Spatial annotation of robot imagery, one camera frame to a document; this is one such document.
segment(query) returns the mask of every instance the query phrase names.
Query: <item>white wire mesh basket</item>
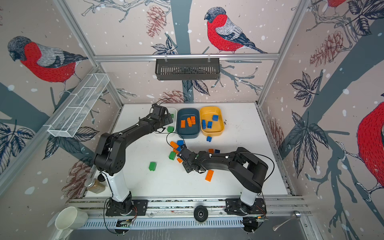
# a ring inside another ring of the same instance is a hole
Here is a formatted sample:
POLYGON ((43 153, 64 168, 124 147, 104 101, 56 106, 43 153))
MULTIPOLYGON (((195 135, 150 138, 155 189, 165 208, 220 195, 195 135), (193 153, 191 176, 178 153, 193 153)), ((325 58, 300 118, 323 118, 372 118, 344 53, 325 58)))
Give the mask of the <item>white wire mesh basket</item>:
POLYGON ((107 74, 94 73, 48 129, 54 137, 73 137, 109 83, 107 74))

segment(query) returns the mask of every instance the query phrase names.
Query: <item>plastic bin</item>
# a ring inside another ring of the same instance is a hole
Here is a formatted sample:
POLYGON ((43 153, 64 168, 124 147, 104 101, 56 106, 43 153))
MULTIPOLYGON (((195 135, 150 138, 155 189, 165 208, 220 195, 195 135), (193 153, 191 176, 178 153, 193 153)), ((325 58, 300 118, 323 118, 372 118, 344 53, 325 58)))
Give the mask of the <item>plastic bin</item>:
POLYGON ((204 136, 207 137, 216 137, 220 136, 224 131, 224 122, 223 117, 221 115, 221 110, 218 107, 209 106, 209 107, 203 107, 200 109, 200 119, 205 120, 208 124, 209 121, 212 122, 212 128, 201 128, 201 131, 203 132, 204 136), (218 121, 213 121, 212 116, 218 115, 218 121))
POLYGON ((200 113, 196 108, 182 108, 177 112, 176 132, 183 138, 196 138, 200 132, 200 113), (189 127, 187 118, 195 116, 196 124, 189 127), (185 128, 180 127, 181 120, 185 120, 185 128))
POLYGON ((172 107, 167 107, 167 109, 168 109, 168 112, 170 113, 170 114, 173 114, 174 116, 173 116, 173 118, 172 118, 172 120, 173 120, 173 123, 171 123, 171 124, 168 124, 168 125, 165 125, 164 127, 166 128, 162 133, 159 133, 159 132, 153 132, 154 134, 156 134, 156 135, 159 135, 159 136, 166 136, 169 132, 167 131, 167 128, 169 127, 169 126, 172 126, 172 127, 174 127, 174 129, 176 129, 176 116, 177 116, 177 110, 175 109, 175 108, 172 108, 172 107))

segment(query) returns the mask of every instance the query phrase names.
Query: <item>metal spoon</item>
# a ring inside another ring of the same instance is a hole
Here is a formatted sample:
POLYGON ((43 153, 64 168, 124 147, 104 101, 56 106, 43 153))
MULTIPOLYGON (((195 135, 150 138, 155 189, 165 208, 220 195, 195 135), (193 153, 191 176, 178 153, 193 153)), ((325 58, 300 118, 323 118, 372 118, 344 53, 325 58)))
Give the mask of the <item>metal spoon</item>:
POLYGON ((285 220, 283 223, 280 223, 280 224, 274 226, 274 227, 272 228, 272 230, 273 230, 273 231, 277 231, 277 229, 278 229, 279 227, 281 227, 283 224, 285 224, 285 223, 288 222, 289 220, 291 220, 291 219, 300 219, 300 217, 301 217, 301 213, 300 213, 299 211, 296 211, 296 210, 295 210, 295 211, 293 211, 292 216, 291 216, 290 219, 287 219, 287 220, 285 220))

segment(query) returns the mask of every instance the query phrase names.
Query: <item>dark blue bin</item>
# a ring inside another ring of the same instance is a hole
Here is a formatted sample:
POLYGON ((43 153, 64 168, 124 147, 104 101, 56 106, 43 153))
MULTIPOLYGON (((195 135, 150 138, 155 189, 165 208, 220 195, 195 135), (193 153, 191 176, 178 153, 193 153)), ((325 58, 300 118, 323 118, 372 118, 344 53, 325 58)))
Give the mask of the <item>dark blue bin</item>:
POLYGON ((182 108, 177 111, 176 132, 183 138, 196 138, 200 132, 200 113, 196 108, 182 108), (195 116, 196 124, 188 126, 187 118, 195 116), (185 128, 180 127, 181 120, 185 120, 185 128))

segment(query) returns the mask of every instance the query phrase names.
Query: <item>black hanging basket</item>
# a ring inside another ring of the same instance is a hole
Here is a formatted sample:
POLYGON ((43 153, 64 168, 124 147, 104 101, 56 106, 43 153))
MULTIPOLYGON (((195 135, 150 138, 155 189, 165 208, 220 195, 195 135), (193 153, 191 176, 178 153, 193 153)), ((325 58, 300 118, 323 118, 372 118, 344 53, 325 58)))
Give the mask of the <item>black hanging basket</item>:
POLYGON ((218 58, 175 58, 156 60, 158 80, 217 80, 220 76, 218 58))

